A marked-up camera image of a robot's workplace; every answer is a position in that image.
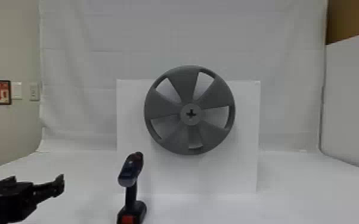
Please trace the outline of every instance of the white board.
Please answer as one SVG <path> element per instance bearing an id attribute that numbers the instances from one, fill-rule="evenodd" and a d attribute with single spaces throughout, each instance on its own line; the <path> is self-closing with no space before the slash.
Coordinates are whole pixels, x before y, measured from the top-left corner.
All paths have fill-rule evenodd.
<path id="1" fill-rule="evenodd" d="M 322 150 L 359 166 L 359 36 L 327 47 Z"/>
<path id="2" fill-rule="evenodd" d="M 151 138 L 143 107 L 153 80 L 117 81 L 117 157 L 144 154 L 140 192 L 144 194 L 250 194 L 256 191 L 260 82 L 227 82 L 236 102 L 227 138 L 201 155 L 177 155 Z"/>

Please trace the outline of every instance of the cross-shaped hole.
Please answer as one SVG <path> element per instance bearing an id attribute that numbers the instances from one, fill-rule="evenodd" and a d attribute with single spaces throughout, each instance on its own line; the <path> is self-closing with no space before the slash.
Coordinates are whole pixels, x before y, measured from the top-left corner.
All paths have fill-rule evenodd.
<path id="1" fill-rule="evenodd" d="M 187 115 L 188 115 L 189 119 L 192 119 L 192 117 L 196 116 L 197 114 L 195 114 L 195 113 L 193 112 L 193 109 L 191 109 L 191 110 L 187 113 Z"/>

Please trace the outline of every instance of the white cloth backdrop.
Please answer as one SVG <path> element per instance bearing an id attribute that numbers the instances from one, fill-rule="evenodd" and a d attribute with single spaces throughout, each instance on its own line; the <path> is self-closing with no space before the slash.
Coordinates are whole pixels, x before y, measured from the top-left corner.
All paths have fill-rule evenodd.
<path id="1" fill-rule="evenodd" d="M 183 64 L 261 81 L 264 148 L 317 148 L 326 0 L 40 0 L 39 8 L 41 151 L 114 149 L 116 79 L 155 79 Z"/>

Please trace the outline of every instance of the white table surface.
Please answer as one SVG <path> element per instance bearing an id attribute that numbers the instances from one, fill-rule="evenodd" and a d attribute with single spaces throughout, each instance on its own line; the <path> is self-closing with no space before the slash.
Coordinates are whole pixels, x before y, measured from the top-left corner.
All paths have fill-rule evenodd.
<path id="1" fill-rule="evenodd" d="M 111 224 L 123 205 L 114 158 L 114 151 L 33 153 L 1 166 L 0 179 L 42 183 L 65 174 L 65 193 L 22 223 Z M 256 194 L 242 197 L 140 195 L 144 223 L 359 223 L 359 168 L 321 154 L 268 151 L 258 172 Z"/>

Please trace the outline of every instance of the wall outlet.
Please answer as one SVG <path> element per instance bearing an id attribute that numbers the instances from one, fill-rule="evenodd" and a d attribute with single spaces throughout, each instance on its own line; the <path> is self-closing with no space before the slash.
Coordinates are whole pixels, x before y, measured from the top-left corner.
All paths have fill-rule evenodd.
<path id="1" fill-rule="evenodd" d="M 39 90 L 39 84 L 36 82 L 32 82 L 29 84 L 29 99 L 31 101 L 39 101 L 41 99 L 41 93 Z"/>
<path id="2" fill-rule="evenodd" d="M 22 82 L 11 82 L 11 98 L 22 99 Z"/>

